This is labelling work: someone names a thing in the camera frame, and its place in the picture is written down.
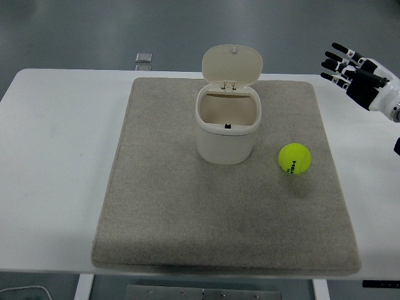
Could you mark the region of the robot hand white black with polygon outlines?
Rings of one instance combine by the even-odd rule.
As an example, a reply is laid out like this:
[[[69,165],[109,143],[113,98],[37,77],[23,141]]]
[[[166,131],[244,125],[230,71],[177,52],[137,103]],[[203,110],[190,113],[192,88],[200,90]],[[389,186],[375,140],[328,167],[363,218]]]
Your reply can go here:
[[[341,57],[325,52],[321,63],[332,74],[321,77],[346,91],[346,95],[367,111],[379,111],[391,121],[399,122],[399,78],[374,59],[336,42],[332,47],[343,53]]]

